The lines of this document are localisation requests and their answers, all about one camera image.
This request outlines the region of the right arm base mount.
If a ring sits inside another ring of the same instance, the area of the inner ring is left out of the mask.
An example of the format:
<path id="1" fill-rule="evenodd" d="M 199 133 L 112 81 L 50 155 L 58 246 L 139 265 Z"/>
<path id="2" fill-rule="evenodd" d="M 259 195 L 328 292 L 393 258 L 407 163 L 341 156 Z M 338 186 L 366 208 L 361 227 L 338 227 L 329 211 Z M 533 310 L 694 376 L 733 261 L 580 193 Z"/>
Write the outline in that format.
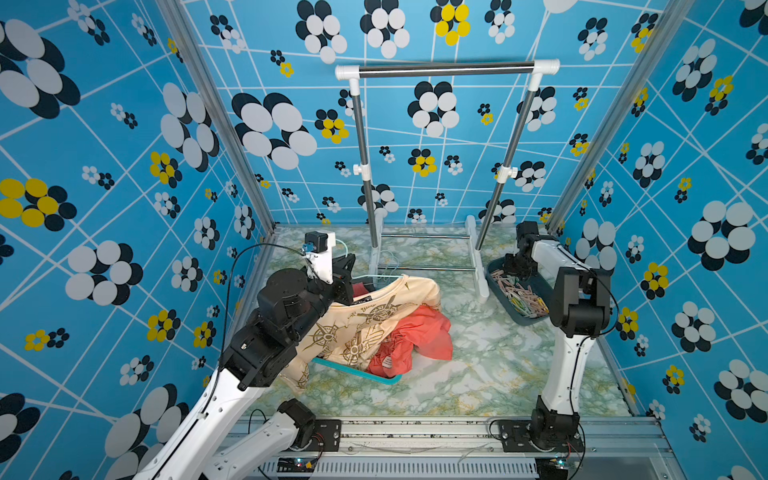
<path id="1" fill-rule="evenodd" d="M 556 416 L 553 422 L 495 419 L 488 430 L 507 453 L 582 453 L 585 447 L 573 416 Z"/>

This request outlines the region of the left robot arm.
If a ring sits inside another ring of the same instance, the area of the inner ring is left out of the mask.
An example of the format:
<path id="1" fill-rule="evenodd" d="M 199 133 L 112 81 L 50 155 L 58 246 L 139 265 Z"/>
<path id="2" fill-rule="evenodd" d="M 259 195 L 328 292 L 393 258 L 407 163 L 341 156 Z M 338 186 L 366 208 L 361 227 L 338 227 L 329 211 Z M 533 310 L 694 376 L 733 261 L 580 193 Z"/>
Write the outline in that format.
<path id="1" fill-rule="evenodd" d="M 258 306 L 231 338 L 212 383 L 139 479 L 244 479 L 292 446 L 306 446 L 315 416 L 296 399 L 255 432 L 223 448 L 245 410 L 296 357 L 298 346 L 334 303 L 353 299 L 352 254 L 310 253 L 301 269 L 274 272 Z"/>

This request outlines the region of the mint green wire hanger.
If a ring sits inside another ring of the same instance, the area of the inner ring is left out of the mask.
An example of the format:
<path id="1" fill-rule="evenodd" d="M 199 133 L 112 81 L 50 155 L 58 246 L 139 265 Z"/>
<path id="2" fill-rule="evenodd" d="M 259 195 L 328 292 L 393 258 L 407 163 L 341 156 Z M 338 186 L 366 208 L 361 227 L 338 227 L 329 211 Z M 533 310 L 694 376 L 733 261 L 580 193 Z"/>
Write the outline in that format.
<path id="1" fill-rule="evenodd" d="M 375 291 L 380 290 L 403 277 L 404 275 L 399 274 L 398 272 L 366 274 L 353 277 L 352 284 L 362 284 L 369 291 Z"/>

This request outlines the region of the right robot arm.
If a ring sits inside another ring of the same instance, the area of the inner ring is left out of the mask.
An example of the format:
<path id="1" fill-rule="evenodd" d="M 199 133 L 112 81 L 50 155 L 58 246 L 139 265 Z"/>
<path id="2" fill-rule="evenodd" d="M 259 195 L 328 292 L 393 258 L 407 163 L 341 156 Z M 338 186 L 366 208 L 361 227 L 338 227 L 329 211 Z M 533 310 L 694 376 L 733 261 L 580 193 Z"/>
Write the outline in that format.
<path id="1" fill-rule="evenodd" d="M 577 259 L 534 221 L 516 226 L 516 245 L 517 252 L 505 256 L 503 270 L 543 300 L 555 332 L 548 379 L 529 427 L 531 442 L 552 450 L 579 433 L 587 357 L 611 320 L 610 275 Z"/>

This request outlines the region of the beige compass print t-shirt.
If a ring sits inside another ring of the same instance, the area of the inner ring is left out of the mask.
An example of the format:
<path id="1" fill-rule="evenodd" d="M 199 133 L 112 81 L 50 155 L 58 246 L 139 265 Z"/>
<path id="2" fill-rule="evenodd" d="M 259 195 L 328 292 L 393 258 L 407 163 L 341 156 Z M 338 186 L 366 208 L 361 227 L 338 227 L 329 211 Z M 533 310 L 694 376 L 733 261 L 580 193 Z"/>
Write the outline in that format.
<path id="1" fill-rule="evenodd" d="M 309 364 L 316 358 L 363 370 L 400 321 L 422 306 L 438 311 L 440 304 L 440 287 L 434 280 L 408 275 L 355 296 L 349 306 L 333 303 L 301 340 L 296 357 L 279 378 L 300 393 L 309 380 Z"/>

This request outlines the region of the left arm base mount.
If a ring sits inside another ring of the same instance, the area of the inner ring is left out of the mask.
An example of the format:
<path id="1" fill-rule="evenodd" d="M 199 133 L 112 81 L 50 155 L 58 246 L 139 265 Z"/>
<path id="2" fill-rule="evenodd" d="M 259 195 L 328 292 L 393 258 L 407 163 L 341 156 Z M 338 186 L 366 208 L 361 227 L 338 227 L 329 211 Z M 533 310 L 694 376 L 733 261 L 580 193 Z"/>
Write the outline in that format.
<path id="1" fill-rule="evenodd" d="M 297 436 L 284 452 L 337 452 L 341 440 L 342 421 L 339 419 L 316 419 L 313 423 L 298 427 L 290 419 L 288 426 L 293 427 Z"/>

